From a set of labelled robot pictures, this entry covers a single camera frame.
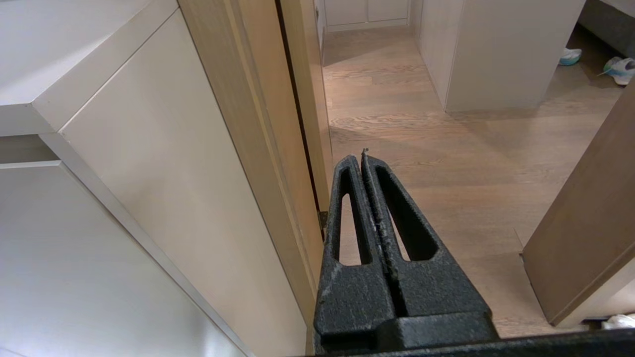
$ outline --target white wardrobe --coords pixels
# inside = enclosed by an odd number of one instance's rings
[[[408,24],[410,0],[325,0],[328,32]]]

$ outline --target wooden floor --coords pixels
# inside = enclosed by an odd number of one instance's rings
[[[611,53],[578,30],[570,44],[583,59],[557,69],[540,107],[459,114],[443,112],[407,28],[331,33],[324,45],[335,162],[367,147],[392,167],[502,337],[564,332],[546,322],[519,254],[622,91],[596,76]],[[344,215],[340,260],[354,265]]]

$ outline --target wooden door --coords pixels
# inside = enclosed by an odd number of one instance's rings
[[[635,84],[619,98],[523,250],[553,325],[628,313],[635,290]]]
[[[283,36],[293,66],[300,120],[318,208],[328,211],[333,180],[333,154],[326,115],[326,97],[313,0],[281,0]]]
[[[317,32],[305,48],[303,63],[311,58],[311,66],[298,73],[306,79],[298,86],[303,95],[297,105],[295,73],[275,0],[179,3],[304,321],[311,326],[323,250],[318,207],[328,207],[332,171],[322,83],[313,87],[310,82],[321,78]],[[298,107],[310,108],[306,103],[313,103],[314,112],[302,110],[300,122]],[[314,159],[316,153],[322,156]]]

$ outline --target sneaker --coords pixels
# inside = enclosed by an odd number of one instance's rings
[[[579,48],[575,48],[574,50],[569,50],[565,48],[562,51],[562,57],[560,57],[560,65],[574,65],[578,63],[580,57],[582,56],[582,50]]]
[[[613,77],[613,80],[618,85],[625,86],[629,84],[635,74],[635,60],[632,58],[621,59],[620,57],[613,57],[604,65],[602,74],[608,74]]]

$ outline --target white cabinet panel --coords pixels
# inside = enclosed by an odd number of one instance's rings
[[[3,356],[244,356],[59,161],[0,165],[0,316]]]
[[[357,24],[368,21],[366,0],[325,0],[326,24]]]
[[[368,21],[408,17],[408,0],[368,0]]]
[[[180,11],[60,130],[257,355],[306,325]]]

